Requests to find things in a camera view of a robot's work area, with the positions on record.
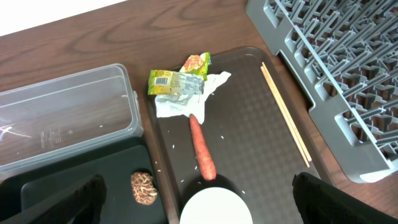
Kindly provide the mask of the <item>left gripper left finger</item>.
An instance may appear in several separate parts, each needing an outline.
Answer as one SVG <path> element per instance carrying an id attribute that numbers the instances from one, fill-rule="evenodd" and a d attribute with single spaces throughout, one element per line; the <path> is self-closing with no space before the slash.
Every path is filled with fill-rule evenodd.
<path id="1" fill-rule="evenodd" d="M 1 224 L 99 224 L 107 187 L 102 175 L 85 177 Z"/>

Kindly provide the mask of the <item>brown mushroom food scrap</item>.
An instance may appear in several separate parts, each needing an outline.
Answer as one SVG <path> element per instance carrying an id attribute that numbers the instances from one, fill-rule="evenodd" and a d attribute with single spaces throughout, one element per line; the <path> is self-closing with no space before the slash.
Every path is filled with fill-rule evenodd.
<path id="1" fill-rule="evenodd" d="M 152 205 L 158 196 L 154 178 L 148 172 L 134 172 L 131 175 L 131 187 L 133 197 L 139 204 Z"/>

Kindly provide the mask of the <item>light blue rice bowl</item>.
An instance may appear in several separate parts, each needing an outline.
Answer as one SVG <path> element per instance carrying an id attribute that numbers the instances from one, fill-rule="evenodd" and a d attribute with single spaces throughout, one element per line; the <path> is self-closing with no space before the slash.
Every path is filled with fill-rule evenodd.
<path id="1" fill-rule="evenodd" d="M 210 187 L 197 192 L 185 204 L 180 224 L 253 224 L 244 200 L 231 190 Z"/>

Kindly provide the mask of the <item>orange carrot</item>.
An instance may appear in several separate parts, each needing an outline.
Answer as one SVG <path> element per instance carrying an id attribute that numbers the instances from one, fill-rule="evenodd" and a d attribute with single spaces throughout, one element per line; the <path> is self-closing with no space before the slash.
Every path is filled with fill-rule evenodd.
<path id="1" fill-rule="evenodd" d="M 201 175 L 207 181 L 214 180 L 216 178 L 216 167 L 206 145 L 200 123 L 193 114 L 190 115 L 190 129 Z"/>

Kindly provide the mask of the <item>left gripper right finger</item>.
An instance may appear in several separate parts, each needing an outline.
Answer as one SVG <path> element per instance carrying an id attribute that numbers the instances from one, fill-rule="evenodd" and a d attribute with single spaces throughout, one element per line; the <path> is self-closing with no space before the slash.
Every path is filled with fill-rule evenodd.
<path id="1" fill-rule="evenodd" d="M 309 174 L 294 176 L 292 193 L 304 224 L 397 224 L 397 219 L 370 207 Z"/>

